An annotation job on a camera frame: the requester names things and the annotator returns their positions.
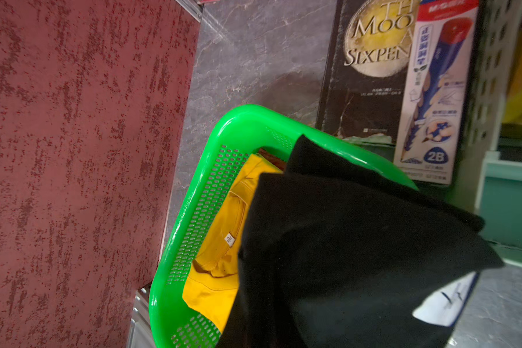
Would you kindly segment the aluminium rail frame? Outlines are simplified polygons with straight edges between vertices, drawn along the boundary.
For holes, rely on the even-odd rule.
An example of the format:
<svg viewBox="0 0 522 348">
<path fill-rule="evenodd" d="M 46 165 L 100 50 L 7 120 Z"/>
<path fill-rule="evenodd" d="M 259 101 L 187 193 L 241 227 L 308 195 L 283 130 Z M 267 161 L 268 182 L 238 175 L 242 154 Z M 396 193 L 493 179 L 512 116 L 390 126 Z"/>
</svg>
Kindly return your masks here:
<svg viewBox="0 0 522 348">
<path fill-rule="evenodd" d="M 126 348 L 156 348 L 149 320 L 151 285 L 149 282 L 135 293 Z"/>
</svg>

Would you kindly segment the mint green file organizer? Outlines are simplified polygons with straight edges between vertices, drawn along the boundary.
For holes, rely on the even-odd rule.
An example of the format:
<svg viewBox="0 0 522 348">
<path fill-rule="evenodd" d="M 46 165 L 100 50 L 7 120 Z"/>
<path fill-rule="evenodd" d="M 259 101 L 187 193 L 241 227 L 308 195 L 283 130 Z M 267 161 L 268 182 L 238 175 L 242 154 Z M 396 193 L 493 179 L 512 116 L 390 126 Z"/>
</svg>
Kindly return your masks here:
<svg viewBox="0 0 522 348">
<path fill-rule="evenodd" d="M 522 1 L 482 1 L 461 150 L 449 203 L 481 215 L 481 233 L 522 267 L 522 121 L 504 123 L 518 62 Z"/>
</svg>

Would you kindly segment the pencil box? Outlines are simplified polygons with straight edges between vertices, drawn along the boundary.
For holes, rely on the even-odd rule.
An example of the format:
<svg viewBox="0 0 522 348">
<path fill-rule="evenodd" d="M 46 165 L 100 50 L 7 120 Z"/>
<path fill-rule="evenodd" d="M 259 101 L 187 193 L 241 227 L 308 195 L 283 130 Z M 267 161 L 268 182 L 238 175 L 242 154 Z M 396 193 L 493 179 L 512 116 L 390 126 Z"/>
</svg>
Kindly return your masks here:
<svg viewBox="0 0 522 348">
<path fill-rule="evenodd" d="M 478 6 L 420 2 L 394 153 L 394 164 L 413 181 L 452 182 Z"/>
</svg>

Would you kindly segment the black t-shirt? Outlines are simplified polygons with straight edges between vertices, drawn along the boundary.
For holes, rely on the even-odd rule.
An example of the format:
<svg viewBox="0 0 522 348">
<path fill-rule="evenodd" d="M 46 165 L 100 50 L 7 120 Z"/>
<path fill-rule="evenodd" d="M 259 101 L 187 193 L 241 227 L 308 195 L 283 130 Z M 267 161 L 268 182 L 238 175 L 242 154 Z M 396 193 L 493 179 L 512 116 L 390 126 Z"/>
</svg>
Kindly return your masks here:
<svg viewBox="0 0 522 348">
<path fill-rule="evenodd" d="M 479 216 L 298 138 L 261 175 L 219 347 L 445 347 L 480 273 Z"/>
</svg>

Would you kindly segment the green plastic basket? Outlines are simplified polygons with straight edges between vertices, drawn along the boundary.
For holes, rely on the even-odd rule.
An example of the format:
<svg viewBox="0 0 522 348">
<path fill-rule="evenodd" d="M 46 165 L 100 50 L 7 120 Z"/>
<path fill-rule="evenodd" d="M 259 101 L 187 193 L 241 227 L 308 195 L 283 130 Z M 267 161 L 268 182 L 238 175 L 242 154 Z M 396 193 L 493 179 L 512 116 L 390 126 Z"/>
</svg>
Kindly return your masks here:
<svg viewBox="0 0 522 348">
<path fill-rule="evenodd" d="M 217 327 L 183 300 L 192 262 L 249 155 L 265 149 L 287 161 L 302 135 L 355 165 L 416 188 L 390 161 L 359 146 L 265 107 L 251 104 L 234 108 L 220 119 L 207 140 L 152 281 L 149 320 L 157 347 L 217 345 Z"/>
</svg>

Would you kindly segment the left corner metal profile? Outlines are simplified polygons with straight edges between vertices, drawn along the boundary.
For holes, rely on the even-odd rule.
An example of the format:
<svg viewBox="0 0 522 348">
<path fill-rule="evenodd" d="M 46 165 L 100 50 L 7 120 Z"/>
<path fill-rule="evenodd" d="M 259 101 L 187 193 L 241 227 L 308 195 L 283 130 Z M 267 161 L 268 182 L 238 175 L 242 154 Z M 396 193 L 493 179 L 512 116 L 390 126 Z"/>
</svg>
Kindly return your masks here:
<svg viewBox="0 0 522 348">
<path fill-rule="evenodd" d="M 202 21 L 203 6 L 197 0 L 175 0 L 198 23 Z"/>
</svg>

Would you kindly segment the red t-shirt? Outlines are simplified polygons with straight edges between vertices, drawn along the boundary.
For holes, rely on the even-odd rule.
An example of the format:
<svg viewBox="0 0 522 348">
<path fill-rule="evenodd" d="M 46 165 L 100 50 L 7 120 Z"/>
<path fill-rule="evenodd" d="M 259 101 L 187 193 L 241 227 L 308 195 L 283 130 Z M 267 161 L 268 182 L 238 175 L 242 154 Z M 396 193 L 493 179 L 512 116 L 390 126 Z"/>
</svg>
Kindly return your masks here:
<svg viewBox="0 0 522 348">
<path fill-rule="evenodd" d="M 270 162 L 272 165 L 277 167 L 280 171 L 285 171 L 287 163 L 280 159 L 279 157 L 272 155 L 270 152 L 267 152 L 265 149 L 259 149 L 258 155 L 265 158 L 268 162 Z"/>
</svg>

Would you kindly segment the black moon book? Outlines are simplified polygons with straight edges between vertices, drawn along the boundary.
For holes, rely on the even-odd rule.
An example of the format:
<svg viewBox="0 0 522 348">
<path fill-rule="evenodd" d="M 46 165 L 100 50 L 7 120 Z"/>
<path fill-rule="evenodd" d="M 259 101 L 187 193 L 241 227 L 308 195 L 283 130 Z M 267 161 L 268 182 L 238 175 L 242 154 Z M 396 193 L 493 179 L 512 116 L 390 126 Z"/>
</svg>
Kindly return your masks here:
<svg viewBox="0 0 522 348">
<path fill-rule="evenodd" d="M 348 142 L 392 146 L 419 1 L 338 1 L 316 127 Z"/>
</svg>

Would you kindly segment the yellow t-shirt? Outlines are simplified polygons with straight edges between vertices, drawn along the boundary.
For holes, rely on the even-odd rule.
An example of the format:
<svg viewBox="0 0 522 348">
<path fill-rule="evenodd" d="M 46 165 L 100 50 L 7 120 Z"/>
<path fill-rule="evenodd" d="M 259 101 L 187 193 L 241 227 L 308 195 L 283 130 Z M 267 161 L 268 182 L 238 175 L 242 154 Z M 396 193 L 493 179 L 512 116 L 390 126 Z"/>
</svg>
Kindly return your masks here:
<svg viewBox="0 0 522 348">
<path fill-rule="evenodd" d="M 225 329 L 239 289 L 238 254 L 260 175 L 282 172 L 258 153 L 249 156 L 192 263 L 184 285 L 183 300 L 219 331 Z"/>
</svg>

